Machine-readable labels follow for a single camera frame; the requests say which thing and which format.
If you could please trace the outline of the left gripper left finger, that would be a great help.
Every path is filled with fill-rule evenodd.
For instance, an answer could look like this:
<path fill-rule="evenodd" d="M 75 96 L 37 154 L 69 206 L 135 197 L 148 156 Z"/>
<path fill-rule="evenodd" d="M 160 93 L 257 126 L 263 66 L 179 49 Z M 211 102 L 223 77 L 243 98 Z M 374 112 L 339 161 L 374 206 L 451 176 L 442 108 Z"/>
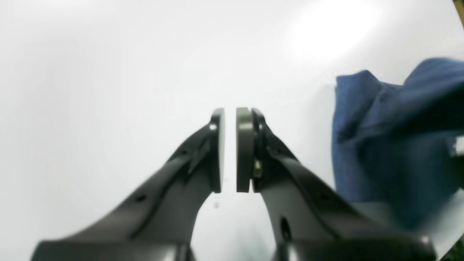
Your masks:
<path fill-rule="evenodd" d="M 113 211 L 72 236 L 42 241 L 33 261 L 194 261 L 196 217 L 220 193 L 225 111 L 187 138 L 169 160 Z"/>

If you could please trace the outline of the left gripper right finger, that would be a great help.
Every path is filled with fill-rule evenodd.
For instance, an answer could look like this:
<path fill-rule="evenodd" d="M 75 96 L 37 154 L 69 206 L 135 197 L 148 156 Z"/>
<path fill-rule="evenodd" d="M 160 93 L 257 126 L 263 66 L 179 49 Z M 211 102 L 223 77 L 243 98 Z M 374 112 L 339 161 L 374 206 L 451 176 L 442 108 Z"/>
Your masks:
<path fill-rule="evenodd" d="M 304 167 L 255 108 L 236 110 L 237 192 L 259 193 L 274 261 L 434 261 L 431 241 L 378 224 Z"/>

